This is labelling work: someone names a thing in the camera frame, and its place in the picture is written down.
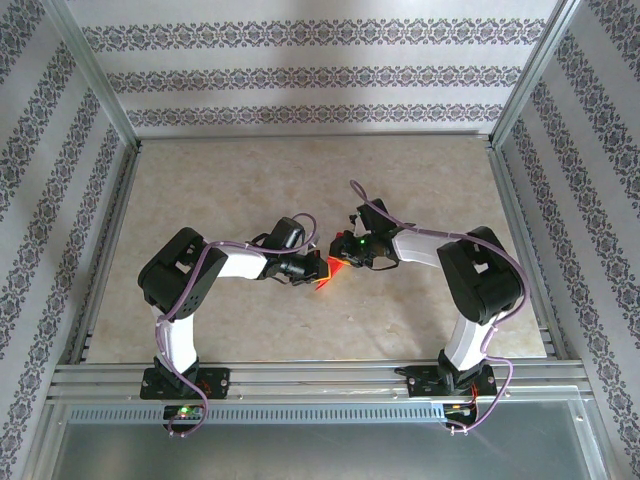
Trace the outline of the red paper sheet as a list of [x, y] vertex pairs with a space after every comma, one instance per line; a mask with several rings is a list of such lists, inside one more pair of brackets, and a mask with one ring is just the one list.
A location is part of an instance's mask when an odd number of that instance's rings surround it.
[[320, 290], [322, 289], [328, 282], [330, 282], [337, 274], [338, 272], [345, 266], [349, 266], [350, 263], [348, 261], [346, 261], [346, 264], [340, 264], [340, 263], [335, 263], [331, 260], [329, 260], [329, 257], [327, 259], [327, 266], [328, 266], [328, 270], [331, 271], [331, 278], [328, 281], [322, 281], [320, 282], [319, 280], [316, 281], [316, 289]]

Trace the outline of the grey metal sheet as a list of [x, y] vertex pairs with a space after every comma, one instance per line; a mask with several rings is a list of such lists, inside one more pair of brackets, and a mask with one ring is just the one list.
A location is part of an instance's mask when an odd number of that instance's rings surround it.
[[71, 417], [54, 480], [609, 480], [567, 402], [507, 403], [478, 429], [430, 422], [211, 424], [173, 439], [157, 423]]

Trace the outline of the control board with green light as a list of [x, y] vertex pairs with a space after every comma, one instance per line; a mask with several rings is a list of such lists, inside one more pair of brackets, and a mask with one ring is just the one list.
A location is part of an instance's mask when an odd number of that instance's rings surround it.
[[201, 405], [169, 405], [164, 408], [163, 419], [165, 421], [189, 421], [199, 420], [204, 413]]

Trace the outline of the long aluminium mounting rail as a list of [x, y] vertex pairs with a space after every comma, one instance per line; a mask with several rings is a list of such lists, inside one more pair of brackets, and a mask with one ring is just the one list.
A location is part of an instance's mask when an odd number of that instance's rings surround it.
[[[400, 403], [411, 400], [402, 361], [230, 362], [226, 401], [246, 404]], [[594, 397], [580, 360], [515, 359], [506, 401]], [[50, 404], [139, 403], [146, 364], [58, 366], [46, 393]]]

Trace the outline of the thin aluminium wall rail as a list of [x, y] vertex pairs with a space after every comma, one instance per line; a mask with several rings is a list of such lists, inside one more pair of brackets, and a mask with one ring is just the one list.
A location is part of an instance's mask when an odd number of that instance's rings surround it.
[[473, 130], [433, 130], [433, 131], [371, 131], [371, 132], [338, 132], [338, 133], [297, 133], [297, 134], [260, 134], [260, 135], [218, 135], [218, 136], [141, 136], [139, 143], [145, 142], [244, 142], [244, 141], [302, 141], [302, 140], [336, 140], [355, 138], [454, 138], [454, 139], [478, 139], [490, 143], [491, 134], [482, 134]]

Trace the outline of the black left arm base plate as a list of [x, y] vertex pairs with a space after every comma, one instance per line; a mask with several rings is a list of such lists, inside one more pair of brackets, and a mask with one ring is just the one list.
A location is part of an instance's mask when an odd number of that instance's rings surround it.
[[[223, 400], [230, 385], [230, 370], [226, 368], [201, 367], [187, 379], [198, 387], [208, 399]], [[200, 395], [178, 379], [167, 380], [156, 368], [144, 371], [140, 387], [143, 400], [198, 400]]]

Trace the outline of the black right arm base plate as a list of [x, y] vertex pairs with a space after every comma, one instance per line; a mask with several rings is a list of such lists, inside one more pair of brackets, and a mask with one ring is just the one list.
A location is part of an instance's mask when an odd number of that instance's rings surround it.
[[497, 394], [495, 375], [488, 364], [458, 377], [446, 376], [439, 366], [427, 365], [407, 366], [396, 373], [406, 377], [410, 397], [470, 396], [474, 392], [481, 396]]

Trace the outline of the aluminium side rail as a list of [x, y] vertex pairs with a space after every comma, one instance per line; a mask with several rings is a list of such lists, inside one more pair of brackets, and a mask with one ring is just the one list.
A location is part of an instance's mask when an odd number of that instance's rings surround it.
[[58, 363], [60, 365], [74, 365], [82, 362], [86, 340], [96, 322], [104, 295], [141, 147], [141, 144], [127, 147], [123, 153], [115, 183], [110, 190], [111, 195], [103, 216], [99, 237], [93, 251], [94, 255], [84, 290], [84, 297], [76, 311], [65, 346], [59, 357]]
[[547, 356], [555, 360], [570, 360], [573, 355], [566, 348], [507, 165], [501, 152], [491, 144], [488, 144], [486, 150], [515, 251], [529, 279], [530, 304], [536, 315], [539, 330], [544, 333], [544, 343], [550, 344]]

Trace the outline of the aluminium frame post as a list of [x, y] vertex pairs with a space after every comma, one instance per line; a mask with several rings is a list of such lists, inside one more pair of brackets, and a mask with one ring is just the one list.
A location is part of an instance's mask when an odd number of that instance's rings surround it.
[[583, 0], [558, 0], [539, 41], [525, 63], [513, 92], [488, 136], [491, 149], [497, 150], [504, 143], [582, 3]]
[[84, 75], [88, 86], [97, 96], [120, 137], [127, 145], [139, 148], [141, 140], [135, 133], [107, 75], [100, 66], [82, 29], [75, 21], [66, 0], [40, 1]]

